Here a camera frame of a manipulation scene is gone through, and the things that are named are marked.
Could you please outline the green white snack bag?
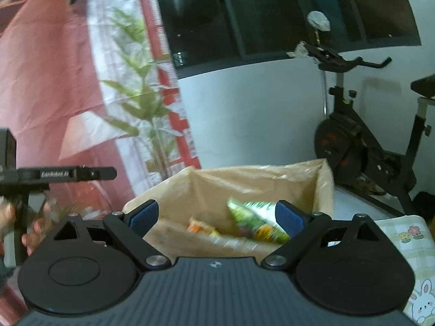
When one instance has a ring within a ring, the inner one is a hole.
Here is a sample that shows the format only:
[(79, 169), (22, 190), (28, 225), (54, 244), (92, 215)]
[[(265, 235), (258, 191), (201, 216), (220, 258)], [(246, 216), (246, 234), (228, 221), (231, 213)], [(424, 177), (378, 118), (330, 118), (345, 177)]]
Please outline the green white snack bag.
[(273, 202), (240, 202), (232, 197), (227, 201), (239, 232), (258, 242), (285, 244), (290, 236), (279, 226)]

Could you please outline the orange snack bar wrapper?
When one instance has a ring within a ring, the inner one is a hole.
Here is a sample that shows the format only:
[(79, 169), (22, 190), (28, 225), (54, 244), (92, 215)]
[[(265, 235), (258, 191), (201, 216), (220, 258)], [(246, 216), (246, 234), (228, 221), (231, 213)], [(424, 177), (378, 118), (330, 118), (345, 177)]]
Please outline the orange snack bar wrapper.
[(187, 231), (194, 234), (205, 234), (212, 237), (220, 237), (219, 232), (216, 228), (205, 221), (200, 221), (191, 217), (189, 219), (189, 226)]

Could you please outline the brown cardboard box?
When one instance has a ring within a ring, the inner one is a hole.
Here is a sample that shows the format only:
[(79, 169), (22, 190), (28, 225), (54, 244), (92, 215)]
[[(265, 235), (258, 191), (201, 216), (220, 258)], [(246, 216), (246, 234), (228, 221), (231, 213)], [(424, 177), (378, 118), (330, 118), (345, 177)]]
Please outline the brown cardboard box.
[[(159, 220), (144, 239), (171, 261), (177, 257), (261, 261), (278, 246), (242, 237), (227, 208), (230, 197), (240, 202), (286, 200), (307, 213), (331, 216), (333, 174), (324, 160), (288, 166), (189, 167), (127, 202), (123, 211), (127, 214), (149, 199), (157, 201)], [(214, 226), (220, 237), (188, 232), (191, 217)]]

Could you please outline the checked green tablecloth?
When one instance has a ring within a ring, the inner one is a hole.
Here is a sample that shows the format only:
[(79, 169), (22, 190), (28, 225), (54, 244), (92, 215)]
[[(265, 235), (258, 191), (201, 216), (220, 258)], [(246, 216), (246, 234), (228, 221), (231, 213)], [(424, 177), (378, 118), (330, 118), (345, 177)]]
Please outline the checked green tablecloth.
[(420, 216), (377, 220), (414, 271), (415, 285), (404, 313), (417, 325), (434, 324), (434, 239)]

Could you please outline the white cloth on bike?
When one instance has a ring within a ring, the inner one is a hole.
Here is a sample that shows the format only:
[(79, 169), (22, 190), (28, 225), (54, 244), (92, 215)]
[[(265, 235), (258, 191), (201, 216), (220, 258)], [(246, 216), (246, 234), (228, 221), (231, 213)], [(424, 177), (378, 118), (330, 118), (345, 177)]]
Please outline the white cloth on bike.
[(326, 15), (320, 11), (313, 10), (307, 15), (307, 22), (316, 31), (329, 32), (330, 31), (330, 20)]

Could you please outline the dark window frame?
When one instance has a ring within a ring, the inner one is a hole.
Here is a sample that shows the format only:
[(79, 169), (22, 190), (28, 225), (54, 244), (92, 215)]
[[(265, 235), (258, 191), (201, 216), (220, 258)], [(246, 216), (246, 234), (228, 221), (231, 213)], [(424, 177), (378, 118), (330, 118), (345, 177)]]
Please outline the dark window frame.
[[(418, 46), (408, 0), (158, 0), (180, 78), (282, 60), (301, 41), (338, 52)], [(330, 31), (307, 22), (317, 10)]]

